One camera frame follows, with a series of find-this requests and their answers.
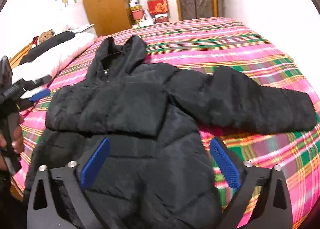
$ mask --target jacket collar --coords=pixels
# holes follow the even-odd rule
[[[96,52],[86,79],[102,79],[108,76],[113,79],[131,74],[143,63],[147,53],[147,44],[133,35],[125,45],[115,45],[113,37],[106,38]]]

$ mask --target jacket sleeve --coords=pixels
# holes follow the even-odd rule
[[[176,69],[164,83],[174,104],[205,124],[272,134],[308,131],[317,124],[308,94],[257,84],[220,66],[214,75]]]

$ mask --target wooden cabinet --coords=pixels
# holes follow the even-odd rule
[[[110,35],[132,27],[129,0],[83,0],[97,35]]]

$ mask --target plaid bedsheet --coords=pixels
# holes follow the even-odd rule
[[[115,42],[124,44],[133,34],[148,44],[151,62],[166,62],[179,68],[212,74],[218,65],[226,65],[253,78],[261,85],[307,92],[319,114],[319,98],[301,74],[293,60],[268,40],[233,19],[207,18],[176,23],[157,24],[148,28],[130,29],[113,35]],[[22,170],[13,183],[22,192],[32,150],[40,141],[45,128],[47,108],[54,93],[65,85],[84,79],[95,52],[104,38],[66,67],[50,85],[51,94],[40,100],[22,124],[25,150],[21,154]],[[307,133],[291,132],[277,135],[226,134],[226,130],[199,127],[204,146],[208,149],[214,135],[222,136],[227,147],[241,159],[271,168],[280,164],[287,178],[293,212],[293,228],[308,215],[320,194],[320,125]],[[224,181],[219,168],[213,164],[221,204],[226,206],[234,194]],[[240,225],[245,224],[257,201],[257,191]]]

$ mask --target metal bolt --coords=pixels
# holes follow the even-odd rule
[[[78,162],[77,162],[77,161],[71,161],[71,162],[68,163],[68,167],[69,167],[69,168],[76,167],[76,165],[78,165]]]
[[[38,168],[38,170],[40,171],[40,172],[43,172],[43,171],[45,171],[47,169],[47,165],[41,165],[39,168]]]
[[[278,165],[278,164],[274,165],[273,168],[274,168],[276,171],[281,171],[281,170],[282,170],[281,166]]]
[[[248,168],[251,168],[253,166],[252,162],[251,161],[244,161],[243,162],[243,165],[248,167]]]

